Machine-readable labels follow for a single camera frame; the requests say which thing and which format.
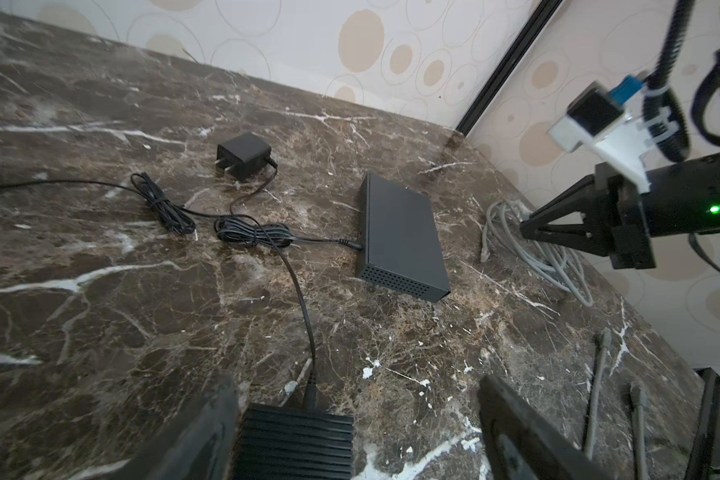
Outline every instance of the black vertical trim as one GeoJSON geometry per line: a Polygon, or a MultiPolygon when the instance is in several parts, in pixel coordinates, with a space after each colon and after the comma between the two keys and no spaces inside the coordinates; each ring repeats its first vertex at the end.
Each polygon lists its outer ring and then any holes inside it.
{"type": "Polygon", "coordinates": [[[534,43],[536,37],[539,36],[541,30],[552,18],[552,15],[557,11],[557,7],[560,6],[564,1],[570,2],[571,0],[541,0],[541,3],[536,7],[534,13],[528,18],[528,21],[520,30],[518,36],[509,47],[507,53],[497,65],[496,69],[488,79],[488,82],[480,90],[478,97],[472,102],[467,113],[459,122],[456,127],[456,131],[461,132],[466,136],[472,127],[478,122],[480,116],[483,114],[491,101],[496,97],[501,87],[512,75],[515,67],[518,66],[520,60],[528,52],[528,48],[534,43]]]}

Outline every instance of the coiled gray cable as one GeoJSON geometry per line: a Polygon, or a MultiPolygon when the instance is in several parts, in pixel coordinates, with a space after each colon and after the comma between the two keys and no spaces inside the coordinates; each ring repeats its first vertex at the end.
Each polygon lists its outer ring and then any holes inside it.
{"type": "Polygon", "coordinates": [[[573,293],[576,299],[586,306],[592,306],[594,304],[592,301],[592,293],[586,284],[584,266],[581,264],[579,255],[566,246],[544,244],[532,240],[531,243],[538,250],[539,256],[533,255],[528,252],[525,247],[520,245],[510,230],[510,222],[515,226],[519,226],[521,221],[522,219],[519,214],[507,202],[496,202],[489,206],[485,212],[483,251],[480,255],[480,260],[485,262],[488,258],[488,235],[490,233],[501,245],[509,251],[515,252],[523,262],[528,264],[534,272],[547,282],[555,285],[564,292],[573,293]],[[501,225],[500,229],[497,228],[497,222],[501,225]],[[570,270],[573,271],[578,279],[581,290],[570,279],[570,276],[566,272],[567,267],[570,267],[570,270]]]}

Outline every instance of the black power adapter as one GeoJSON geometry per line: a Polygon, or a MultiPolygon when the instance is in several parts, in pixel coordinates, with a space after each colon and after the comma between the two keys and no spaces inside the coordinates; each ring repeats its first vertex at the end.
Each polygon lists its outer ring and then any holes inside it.
{"type": "Polygon", "coordinates": [[[218,146],[216,166],[243,182],[267,164],[277,168],[271,154],[272,147],[249,132],[218,146]]]}

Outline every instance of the wall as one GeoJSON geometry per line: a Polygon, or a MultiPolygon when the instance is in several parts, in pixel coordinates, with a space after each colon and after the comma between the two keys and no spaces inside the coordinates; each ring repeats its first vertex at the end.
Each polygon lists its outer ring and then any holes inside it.
{"type": "Polygon", "coordinates": [[[0,0],[2,12],[449,127],[530,7],[531,0],[0,0]]]}
{"type": "MultiPolygon", "coordinates": [[[[671,79],[686,111],[720,47],[720,0],[696,4],[671,79]]],[[[601,161],[585,148],[563,154],[547,129],[592,81],[613,87],[626,73],[652,69],[673,5],[673,0],[568,0],[468,140],[528,200],[546,204],[601,161]]],[[[708,119],[720,131],[719,102],[708,119]]],[[[718,151],[691,131],[693,158],[718,151]]],[[[648,168],[669,164],[657,150],[645,162],[648,168]]],[[[720,235],[703,237],[702,245],[720,264],[720,235]]],[[[608,259],[588,258],[692,366],[720,371],[720,275],[691,251],[685,236],[654,239],[653,251],[654,270],[615,272],[608,259]]]]}

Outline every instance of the table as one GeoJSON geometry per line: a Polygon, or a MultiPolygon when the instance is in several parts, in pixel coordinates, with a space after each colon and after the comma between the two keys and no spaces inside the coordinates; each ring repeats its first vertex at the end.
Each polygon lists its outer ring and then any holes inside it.
{"type": "MultiPolygon", "coordinates": [[[[594,460],[633,477],[640,380],[651,474],[682,476],[700,379],[594,269],[585,308],[505,251],[481,264],[486,207],[519,194],[451,130],[0,14],[0,182],[145,171],[220,214],[250,186],[215,170],[216,144],[247,131],[280,165],[241,207],[260,220],[354,238],[369,171],[432,202],[452,289],[436,304],[356,279],[345,247],[286,250],[316,332],[319,405],[355,417],[358,478],[489,476],[475,396],[489,373],[578,446],[605,327],[594,460]]],[[[307,359],[273,252],[222,244],[202,219],[196,238],[168,234],[117,189],[0,193],[0,478],[92,478],[221,375],[243,405],[278,405],[307,359]]]]}

